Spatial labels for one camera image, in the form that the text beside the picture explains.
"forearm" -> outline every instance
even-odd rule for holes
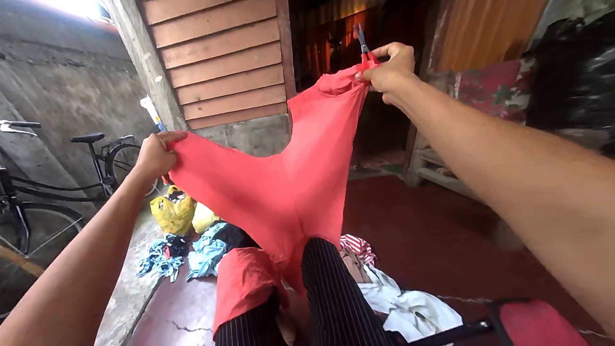
[[[418,80],[393,95],[453,172],[615,335],[615,164],[465,106]]]
[[[4,345],[91,345],[153,179],[131,172],[0,326]]]

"blue cloth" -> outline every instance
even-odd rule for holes
[[[156,239],[149,247],[149,256],[139,262],[137,276],[143,276],[149,272],[159,273],[159,276],[171,277],[171,282],[177,279],[179,267],[184,263],[181,256],[165,258],[163,249],[175,235],[167,235],[166,239]]]
[[[227,245],[222,240],[212,238],[224,226],[226,226],[226,222],[218,222],[210,226],[203,232],[198,241],[192,243],[194,251],[188,253],[190,273],[188,273],[186,281],[212,274],[218,276],[218,264],[226,253]]]

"plastic bag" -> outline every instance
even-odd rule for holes
[[[615,11],[549,25],[530,51],[536,76],[526,110],[538,129],[603,129],[615,124]]]
[[[192,218],[192,226],[196,233],[203,233],[216,220],[220,218],[211,209],[201,203],[196,204],[194,218]]]
[[[169,186],[167,194],[149,202],[152,215],[165,233],[184,236],[192,225],[194,200],[175,185]]]

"black pinstripe pants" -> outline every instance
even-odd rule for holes
[[[393,345],[335,245],[318,238],[308,241],[301,270],[311,310],[312,345]],[[278,305],[274,294],[223,323],[214,336],[216,345],[286,345],[276,323]]]

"red and white striped cloth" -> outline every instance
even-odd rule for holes
[[[339,237],[339,249],[342,250],[344,248],[356,253],[361,263],[374,265],[374,260],[377,257],[372,252],[370,243],[365,240],[352,235],[343,235]]]

